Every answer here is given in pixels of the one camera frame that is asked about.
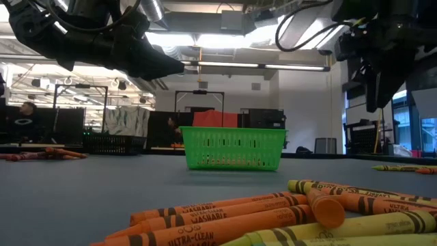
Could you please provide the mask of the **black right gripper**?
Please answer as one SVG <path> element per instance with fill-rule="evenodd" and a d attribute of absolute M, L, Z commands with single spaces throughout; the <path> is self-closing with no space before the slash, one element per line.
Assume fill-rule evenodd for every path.
<path fill-rule="evenodd" d="M 335 44 L 337 60 L 360 63 L 351 81 L 365 83 L 366 110 L 384 108 L 412 73 L 421 46 L 436 46 L 436 13 L 337 12 L 354 22 Z"/>

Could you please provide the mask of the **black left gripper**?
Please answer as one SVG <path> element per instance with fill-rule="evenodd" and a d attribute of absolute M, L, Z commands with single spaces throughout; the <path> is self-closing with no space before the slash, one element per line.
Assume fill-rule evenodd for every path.
<path fill-rule="evenodd" d="M 184 72 L 184 64 L 154 49 L 144 38 L 150 26 L 145 16 L 130 16 L 121 25 L 104 33 L 68 31 L 63 34 L 46 18 L 46 30 L 52 40 L 48 50 L 59 65 L 68 70 L 75 62 L 124 71 L 130 77 L 146 81 Z"/>

